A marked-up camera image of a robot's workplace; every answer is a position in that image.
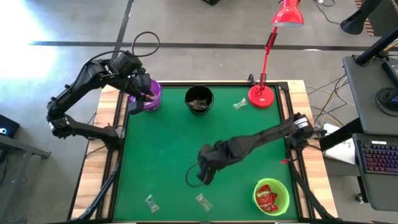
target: green bowl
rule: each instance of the green bowl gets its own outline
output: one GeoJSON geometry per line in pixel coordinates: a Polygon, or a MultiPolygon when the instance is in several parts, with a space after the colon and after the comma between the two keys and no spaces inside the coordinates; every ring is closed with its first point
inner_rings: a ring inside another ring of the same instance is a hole
{"type": "Polygon", "coordinates": [[[265,178],[265,179],[259,180],[257,182],[257,185],[254,188],[254,192],[253,192],[253,201],[257,205],[257,207],[259,208],[260,211],[262,211],[265,214],[270,215],[270,216],[278,216],[278,215],[283,215],[284,213],[286,213],[287,208],[289,207],[290,197],[289,197],[289,193],[288,193],[285,185],[283,185],[278,180],[271,179],[271,178],[265,178]],[[266,184],[268,184],[268,186],[271,188],[271,192],[276,193],[278,195],[278,197],[276,198],[275,203],[274,203],[274,205],[276,205],[278,207],[278,210],[276,210],[274,212],[263,211],[260,208],[260,206],[257,204],[257,201],[256,201],[256,191],[258,189],[260,189],[263,185],[266,185],[266,184]]]}

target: red lamp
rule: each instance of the red lamp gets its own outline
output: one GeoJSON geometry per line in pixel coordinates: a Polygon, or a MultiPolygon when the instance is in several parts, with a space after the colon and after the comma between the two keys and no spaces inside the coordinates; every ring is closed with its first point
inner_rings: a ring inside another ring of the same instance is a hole
{"type": "Polygon", "coordinates": [[[274,92],[265,85],[268,55],[272,46],[274,45],[277,29],[279,26],[299,27],[304,25],[303,15],[297,8],[298,3],[299,0],[283,0],[279,11],[275,14],[271,21],[271,24],[275,27],[273,28],[272,33],[269,35],[266,44],[260,85],[253,86],[248,93],[250,103],[257,108],[267,108],[274,102],[274,92]]]}
{"type": "Polygon", "coordinates": [[[277,27],[300,27],[304,25],[303,15],[297,8],[299,0],[284,0],[271,24],[277,27]]]}

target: concrete floor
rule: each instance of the concrete floor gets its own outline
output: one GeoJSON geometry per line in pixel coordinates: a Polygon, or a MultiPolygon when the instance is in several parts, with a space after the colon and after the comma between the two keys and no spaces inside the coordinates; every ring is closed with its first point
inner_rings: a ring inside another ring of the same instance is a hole
{"type": "MultiPolygon", "coordinates": [[[[278,1],[221,0],[210,7],[200,0],[135,0],[124,42],[140,32],[157,33],[162,42],[265,44],[269,21],[279,8],[278,1]]],[[[10,220],[27,218],[29,223],[62,222],[67,218],[87,140],[53,137],[45,120],[45,106],[51,96],[71,83],[82,64],[90,57],[113,47],[31,46],[30,41],[116,42],[127,0],[19,0],[10,1],[0,15],[5,24],[6,49],[1,56],[0,113],[21,124],[17,138],[32,146],[51,151],[48,161],[33,159],[14,199],[10,220]]],[[[363,32],[348,35],[328,23],[310,0],[300,3],[305,25],[279,29],[276,45],[370,46],[378,38],[363,32]]],[[[336,0],[325,8],[333,21],[342,21],[356,10],[354,1],[336,0]]],[[[142,37],[142,42],[153,42],[142,37]]],[[[350,51],[273,50],[269,58],[270,80],[302,79],[322,86],[344,74],[341,58],[360,54],[350,51]]],[[[263,50],[236,49],[160,49],[143,58],[144,66],[158,80],[242,80],[261,71],[263,50]]],[[[349,86],[340,92],[353,103],[349,86]]],[[[96,111],[100,91],[94,90],[79,101],[68,114],[88,121],[96,111]]],[[[328,95],[309,96],[310,104],[322,107],[328,95]]],[[[333,112],[347,123],[358,115],[345,106],[333,112]]],[[[338,213],[344,220],[393,221],[398,213],[382,213],[360,205],[352,197],[358,184],[352,177],[330,177],[338,213]],[[350,181],[347,189],[342,185],[350,181]]]]}

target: green table surface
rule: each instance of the green table surface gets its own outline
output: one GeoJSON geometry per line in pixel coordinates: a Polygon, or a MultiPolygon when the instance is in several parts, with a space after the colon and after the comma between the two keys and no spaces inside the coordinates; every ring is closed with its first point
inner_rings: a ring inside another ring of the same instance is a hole
{"type": "MultiPolygon", "coordinates": [[[[187,169],[197,162],[202,145],[254,134],[281,122],[276,99],[265,110],[250,104],[234,110],[233,104],[247,97],[249,87],[210,88],[215,101],[204,116],[191,114],[185,106],[188,87],[163,87],[158,111],[129,117],[115,221],[297,220],[289,168],[280,163],[285,159],[283,139],[217,172],[210,185],[191,188],[185,183],[187,169]],[[253,203],[254,187],[263,178],[277,179],[287,187],[290,205],[285,214],[268,216],[253,203]],[[196,200],[199,194],[213,205],[209,212],[196,200]],[[145,201],[149,195],[159,206],[154,213],[145,201]]],[[[192,184],[198,183],[197,171],[189,175],[192,184]]]]}

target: food item in bowl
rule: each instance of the food item in bowl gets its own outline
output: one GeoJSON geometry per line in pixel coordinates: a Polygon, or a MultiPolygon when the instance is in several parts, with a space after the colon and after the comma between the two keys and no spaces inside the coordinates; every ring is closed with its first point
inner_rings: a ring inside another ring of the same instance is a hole
{"type": "Polygon", "coordinates": [[[256,191],[256,201],[260,208],[265,212],[274,212],[278,210],[278,207],[274,205],[277,194],[271,192],[271,188],[268,184],[263,185],[256,191]]]}

